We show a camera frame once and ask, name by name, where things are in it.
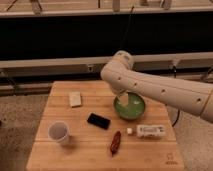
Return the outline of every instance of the tofu block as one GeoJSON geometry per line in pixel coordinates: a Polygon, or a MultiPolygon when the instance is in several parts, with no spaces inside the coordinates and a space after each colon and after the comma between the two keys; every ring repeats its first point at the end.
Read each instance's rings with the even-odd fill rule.
{"type": "Polygon", "coordinates": [[[129,104],[129,95],[128,93],[123,93],[121,96],[118,97],[122,106],[127,106],[129,104]]]}
{"type": "Polygon", "coordinates": [[[69,93],[69,102],[71,107],[81,106],[81,93],[78,91],[73,91],[69,93]]]}

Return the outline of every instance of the tiled floor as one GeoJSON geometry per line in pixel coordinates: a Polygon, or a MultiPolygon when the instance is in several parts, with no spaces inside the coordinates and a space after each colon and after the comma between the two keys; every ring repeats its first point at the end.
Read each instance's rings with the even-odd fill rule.
{"type": "MultiPolygon", "coordinates": [[[[24,171],[48,95],[0,97],[0,170],[24,171]]],[[[176,109],[168,108],[171,120],[176,109]]],[[[175,126],[186,170],[213,170],[213,124],[181,112],[175,126]]]]}

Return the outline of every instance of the black wall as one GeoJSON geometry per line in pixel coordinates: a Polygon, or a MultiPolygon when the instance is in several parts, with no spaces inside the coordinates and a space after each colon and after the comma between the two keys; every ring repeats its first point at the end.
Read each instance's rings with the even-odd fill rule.
{"type": "Polygon", "coordinates": [[[213,51],[213,12],[0,19],[0,60],[213,51]],[[127,37],[124,35],[130,24],[127,37]]]}

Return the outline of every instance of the wood grain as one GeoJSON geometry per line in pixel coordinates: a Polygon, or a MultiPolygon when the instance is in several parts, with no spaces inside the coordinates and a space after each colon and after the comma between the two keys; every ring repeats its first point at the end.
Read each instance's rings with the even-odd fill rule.
{"type": "Polygon", "coordinates": [[[144,98],[143,116],[128,122],[113,109],[115,96],[103,81],[55,82],[27,164],[27,171],[141,171],[184,170],[175,134],[163,104],[144,98]],[[80,91],[83,106],[69,107],[68,93],[80,91]],[[87,123],[91,112],[111,119],[108,130],[87,123]],[[61,147],[47,136],[50,124],[65,121],[70,127],[70,144],[61,147]],[[166,136],[160,140],[128,136],[126,128],[137,124],[163,124],[166,136]],[[113,135],[120,130],[118,154],[110,155],[113,135]]]}

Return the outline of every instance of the wooden table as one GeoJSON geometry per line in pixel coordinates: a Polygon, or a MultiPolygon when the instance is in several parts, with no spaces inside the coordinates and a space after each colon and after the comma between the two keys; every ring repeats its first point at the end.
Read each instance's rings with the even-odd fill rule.
{"type": "Polygon", "coordinates": [[[55,82],[49,95],[27,164],[27,171],[141,171],[184,170],[174,131],[165,106],[145,98],[141,119],[128,122],[113,109],[115,96],[103,81],[55,82]],[[80,91],[82,107],[69,106],[68,93],[80,91]],[[108,130],[87,123],[91,112],[111,119],[108,130]],[[62,120],[71,129],[67,147],[48,139],[48,127],[62,120]],[[128,136],[126,128],[136,124],[163,124],[166,136],[161,140],[142,140],[128,136]],[[118,153],[111,156],[109,146],[114,133],[122,134],[118,153]]]}

